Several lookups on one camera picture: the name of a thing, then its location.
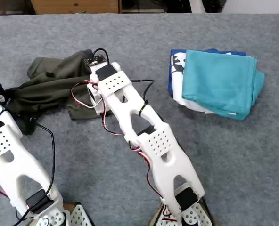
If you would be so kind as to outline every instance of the teal cloth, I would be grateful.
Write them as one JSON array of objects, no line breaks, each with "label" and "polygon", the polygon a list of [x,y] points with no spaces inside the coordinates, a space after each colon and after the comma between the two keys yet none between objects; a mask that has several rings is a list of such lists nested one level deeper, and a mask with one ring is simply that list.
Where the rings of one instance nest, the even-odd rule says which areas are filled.
[{"label": "teal cloth", "polygon": [[218,115],[245,119],[263,84],[253,57],[187,50],[182,97]]}]

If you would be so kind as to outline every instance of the white 3d-printed bracket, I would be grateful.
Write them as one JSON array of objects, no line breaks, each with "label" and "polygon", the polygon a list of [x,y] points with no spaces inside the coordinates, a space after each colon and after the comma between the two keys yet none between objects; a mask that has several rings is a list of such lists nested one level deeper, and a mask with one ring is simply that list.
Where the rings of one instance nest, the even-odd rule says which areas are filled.
[{"label": "white 3d-printed bracket", "polygon": [[[143,109],[144,100],[132,86],[131,81],[123,71],[100,81],[98,91],[106,105],[119,121],[125,140],[134,146],[140,146],[150,161],[155,184],[163,196],[162,202],[168,205],[171,213],[180,218],[180,206],[174,196],[174,179],[183,177],[188,185],[201,198],[205,191],[191,164],[190,159],[178,145],[170,126],[163,122],[150,105]],[[116,95],[121,91],[128,102],[122,103]],[[131,115],[139,114],[154,126],[152,134],[143,133],[138,136],[132,127]]]}]

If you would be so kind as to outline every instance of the wooden drawer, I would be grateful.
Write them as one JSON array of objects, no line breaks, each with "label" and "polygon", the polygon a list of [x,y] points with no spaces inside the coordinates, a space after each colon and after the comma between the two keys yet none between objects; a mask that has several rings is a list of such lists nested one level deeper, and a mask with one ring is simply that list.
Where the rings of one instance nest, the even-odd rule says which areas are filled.
[{"label": "wooden drawer", "polygon": [[118,0],[32,0],[36,14],[118,13]]}]

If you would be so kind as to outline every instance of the folded clothes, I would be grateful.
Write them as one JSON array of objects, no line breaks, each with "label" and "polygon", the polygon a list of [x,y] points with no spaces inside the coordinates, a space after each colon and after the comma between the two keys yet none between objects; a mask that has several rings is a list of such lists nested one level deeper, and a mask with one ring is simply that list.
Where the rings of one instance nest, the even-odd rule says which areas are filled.
[{"label": "folded clothes", "polygon": [[[203,52],[209,53],[220,53],[220,54],[234,54],[246,56],[246,52],[239,51],[218,51],[215,48],[202,50]],[[205,113],[213,113],[208,109],[201,107],[198,103],[186,100],[182,98],[182,80],[183,80],[183,70],[185,67],[186,50],[185,49],[172,49],[171,50],[171,60],[169,68],[169,85],[168,91],[173,96],[173,99],[180,105],[186,106],[187,108]]]},{"label": "folded clothes", "polygon": [[218,115],[245,119],[263,83],[253,57],[186,52],[182,97]]}]

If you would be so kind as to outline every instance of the perforated plate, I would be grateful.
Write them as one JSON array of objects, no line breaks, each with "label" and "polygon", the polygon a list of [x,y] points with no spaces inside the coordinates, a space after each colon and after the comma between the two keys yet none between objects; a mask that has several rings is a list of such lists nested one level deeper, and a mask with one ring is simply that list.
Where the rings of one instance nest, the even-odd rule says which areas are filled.
[{"label": "perforated plate", "polygon": [[12,145],[13,132],[11,132],[8,126],[0,128],[0,155],[9,151]]},{"label": "perforated plate", "polygon": [[92,226],[82,205],[76,205],[71,214],[71,226]]},{"label": "perforated plate", "polygon": [[170,127],[166,127],[164,130],[156,130],[150,134],[148,139],[148,148],[156,156],[162,156],[171,149],[171,141],[174,139]]},{"label": "perforated plate", "polygon": [[50,223],[47,219],[40,218],[36,223],[36,226],[50,226]]},{"label": "perforated plate", "polygon": [[[156,226],[180,226],[175,221],[165,220],[166,218],[169,219],[176,219],[173,215],[166,217],[162,213],[160,214]],[[188,225],[198,225],[198,226],[212,226],[212,223],[201,207],[199,203],[194,204],[192,207],[187,208],[185,211],[182,212],[182,218]]]},{"label": "perforated plate", "polygon": [[120,71],[100,81],[98,83],[98,89],[104,97],[108,97],[130,83],[131,81],[127,75],[123,71]]}]

